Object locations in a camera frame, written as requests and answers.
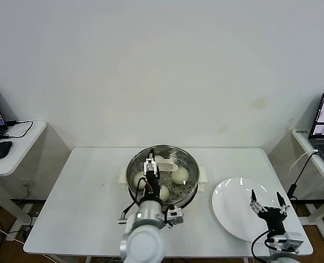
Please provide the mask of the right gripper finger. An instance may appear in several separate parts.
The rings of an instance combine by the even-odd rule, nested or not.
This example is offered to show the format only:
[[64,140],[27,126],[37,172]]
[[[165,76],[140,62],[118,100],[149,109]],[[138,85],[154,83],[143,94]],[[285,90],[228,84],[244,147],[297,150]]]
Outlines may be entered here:
[[277,196],[277,200],[278,203],[280,205],[280,213],[286,215],[287,214],[287,209],[288,209],[288,205],[285,202],[285,199],[281,196],[281,194],[277,191],[276,192],[276,196]]
[[251,189],[251,201],[249,206],[256,214],[266,211],[266,208],[257,201],[254,189]]

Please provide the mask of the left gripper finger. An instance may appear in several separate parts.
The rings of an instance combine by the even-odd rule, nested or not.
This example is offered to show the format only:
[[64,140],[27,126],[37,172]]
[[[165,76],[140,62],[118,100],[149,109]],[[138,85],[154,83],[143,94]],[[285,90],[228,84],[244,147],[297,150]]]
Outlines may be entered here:
[[150,150],[144,162],[144,175],[154,175],[154,150]]
[[152,171],[154,173],[154,177],[159,179],[160,178],[160,171],[159,171],[159,167],[158,167],[156,161],[152,160],[151,164],[152,164]]

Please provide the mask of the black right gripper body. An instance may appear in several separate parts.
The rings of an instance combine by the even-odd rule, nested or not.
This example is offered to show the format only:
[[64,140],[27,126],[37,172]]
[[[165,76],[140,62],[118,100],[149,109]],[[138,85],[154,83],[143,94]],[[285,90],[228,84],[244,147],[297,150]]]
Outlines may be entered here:
[[283,212],[280,208],[264,207],[258,213],[258,217],[266,222],[268,227],[268,236],[284,235],[286,230],[283,221],[287,217],[287,213]]

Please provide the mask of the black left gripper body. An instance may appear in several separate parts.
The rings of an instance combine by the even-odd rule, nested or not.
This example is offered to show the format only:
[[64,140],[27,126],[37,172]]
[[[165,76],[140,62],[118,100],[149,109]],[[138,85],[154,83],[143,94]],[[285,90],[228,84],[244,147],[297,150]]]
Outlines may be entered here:
[[146,173],[147,179],[147,193],[144,194],[144,198],[149,201],[161,202],[160,199],[160,185],[158,176],[152,171]]

